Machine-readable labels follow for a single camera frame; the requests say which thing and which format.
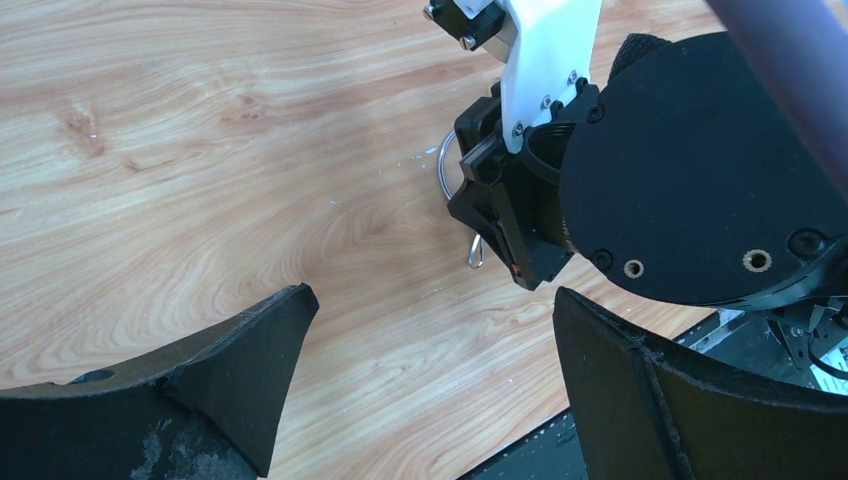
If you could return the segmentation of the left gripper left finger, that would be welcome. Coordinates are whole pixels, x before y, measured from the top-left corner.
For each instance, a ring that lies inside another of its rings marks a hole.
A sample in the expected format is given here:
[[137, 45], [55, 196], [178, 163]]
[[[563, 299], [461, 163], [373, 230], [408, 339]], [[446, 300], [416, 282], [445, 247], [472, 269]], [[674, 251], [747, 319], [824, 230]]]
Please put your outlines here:
[[5, 479], [258, 479], [319, 308], [305, 284], [66, 384], [1, 393]]

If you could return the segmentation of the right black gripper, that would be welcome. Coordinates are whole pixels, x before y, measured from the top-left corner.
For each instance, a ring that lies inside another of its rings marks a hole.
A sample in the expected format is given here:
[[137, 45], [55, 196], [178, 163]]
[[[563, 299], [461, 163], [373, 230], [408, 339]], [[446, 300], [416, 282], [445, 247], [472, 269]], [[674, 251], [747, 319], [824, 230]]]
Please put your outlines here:
[[730, 35], [631, 34], [604, 88], [525, 132], [497, 133], [498, 97], [455, 124], [464, 180], [451, 216], [521, 287], [579, 254], [661, 302], [781, 309], [847, 294], [847, 205]]

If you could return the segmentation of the silver wire keyring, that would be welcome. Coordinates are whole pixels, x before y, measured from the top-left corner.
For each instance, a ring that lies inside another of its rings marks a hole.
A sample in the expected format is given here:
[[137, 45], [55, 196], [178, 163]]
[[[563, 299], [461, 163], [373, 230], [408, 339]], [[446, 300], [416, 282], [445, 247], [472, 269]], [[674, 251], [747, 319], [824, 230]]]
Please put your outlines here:
[[[461, 151], [457, 135], [449, 130], [437, 151], [437, 176], [441, 191], [446, 201], [453, 198], [462, 182], [459, 169]], [[479, 234], [475, 234], [471, 240], [467, 256], [467, 265], [471, 269], [479, 269], [485, 263], [485, 242]]]

